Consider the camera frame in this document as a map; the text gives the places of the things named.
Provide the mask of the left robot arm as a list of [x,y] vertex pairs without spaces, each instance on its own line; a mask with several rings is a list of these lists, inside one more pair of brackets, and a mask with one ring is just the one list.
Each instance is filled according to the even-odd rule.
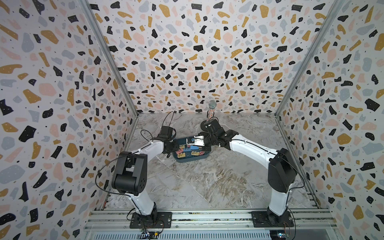
[[148,163],[160,154],[171,155],[179,149],[175,141],[155,140],[133,152],[122,152],[116,161],[112,188],[120,195],[130,198],[136,213],[150,216],[155,211],[155,202],[149,197]]

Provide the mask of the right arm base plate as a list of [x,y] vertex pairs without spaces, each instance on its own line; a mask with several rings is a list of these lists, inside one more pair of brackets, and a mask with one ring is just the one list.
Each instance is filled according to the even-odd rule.
[[285,211],[281,216],[277,216],[272,211],[253,211],[251,220],[254,228],[283,228],[294,227],[293,217],[289,211]]

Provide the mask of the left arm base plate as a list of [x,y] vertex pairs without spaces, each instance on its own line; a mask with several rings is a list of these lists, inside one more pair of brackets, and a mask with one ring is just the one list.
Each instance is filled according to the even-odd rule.
[[172,212],[158,212],[154,215],[139,215],[133,213],[131,216],[130,229],[169,229],[172,225]]

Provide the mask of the teal plastic storage box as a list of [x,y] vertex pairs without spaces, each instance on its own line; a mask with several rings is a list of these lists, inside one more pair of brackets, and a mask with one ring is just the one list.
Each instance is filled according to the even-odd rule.
[[199,151],[191,151],[189,147],[193,145],[187,145],[187,140],[193,141],[192,137],[179,138],[175,140],[179,144],[179,150],[173,153],[173,157],[178,163],[187,163],[206,159],[211,153],[211,147],[207,146],[198,146],[200,148]]

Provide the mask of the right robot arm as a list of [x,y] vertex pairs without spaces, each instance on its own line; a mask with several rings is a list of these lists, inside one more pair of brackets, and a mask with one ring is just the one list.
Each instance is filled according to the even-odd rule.
[[271,201],[267,213],[271,217],[281,217],[287,212],[287,203],[291,188],[298,171],[287,149],[275,150],[257,144],[234,130],[224,130],[215,118],[204,122],[203,131],[188,137],[188,145],[211,147],[218,146],[243,154],[266,168],[268,183],[272,188]]

